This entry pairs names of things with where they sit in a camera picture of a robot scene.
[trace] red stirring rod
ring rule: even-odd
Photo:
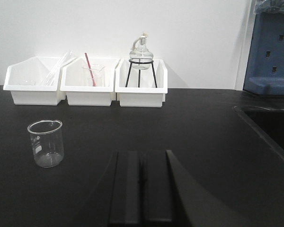
[[[87,65],[89,66],[89,71],[90,71],[91,78],[93,80],[93,87],[95,87],[96,83],[95,83],[95,80],[94,80],[94,75],[93,75],[93,73],[92,73],[92,71],[90,69],[90,63],[89,63],[89,58],[87,56],[87,53],[85,53],[85,57],[86,57]]]

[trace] white storage tray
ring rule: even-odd
[[[110,106],[115,100],[114,81],[115,68],[119,59],[91,58],[90,64],[104,65],[104,87],[87,86],[83,67],[87,67],[86,59],[77,58],[63,68],[61,91],[66,92],[69,105],[103,105]]]
[[[40,86],[60,58],[32,57],[7,69],[4,90],[11,91],[17,105],[57,105],[65,99],[60,91],[60,68],[51,86]]]
[[[120,106],[162,107],[165,94],[168,92],[168,72],[163,60],[154,60],[153,65],[157,88],[151,65],[149,69],[141,70],[140,87],[138,87],[139,71],[132,68],[128,86],[125,87],[130,62],[128,59],[120,61],[115,74],[115,91],[118,94]]]

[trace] black countertop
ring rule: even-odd
[[[207,193],[255,225],[284,226],[284,159],[235,106],[284,109],[284,98],[169,89],[162,108],[29,106],[0,86],[0,227],[67,226],[112,152],[152,149],[172,150]],[[65,157],[49,169],[34,163],[27,132],[40,119],[63,122]]]

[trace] tripod leg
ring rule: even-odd
[[[131,74],[131,70],[132,70],[132,63],[131,63],[131,65],[129,66],[129,70],[128,70],[128,75],[127,75],[127,80],[126,80],[125,87],[127,87],[127,85],[128,85],[128,80],[129,80],[129,75]]]
[[[139,81],[138,81],[138,87],[140,87],[140,79],[141,79],[141,70],[139,70]]]
[[[151,63],[151,67],[152,67],[153,79],[155,80],[155,86],[157,88],[158,86],[157,86],[157,80],[156,80],[155,69],[153,67],[153,63]]]

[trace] small glass beaker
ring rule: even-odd
[[[83,67],[85,85],[90,87],[105,87],[105,77],[104,77],[104,68],[103,65],[93,64],[90,66],[90,69]]]
[[[62,161],[64,148],[61,127],[59,120],[40,120],[27,127],[38,166],[49,168]]]

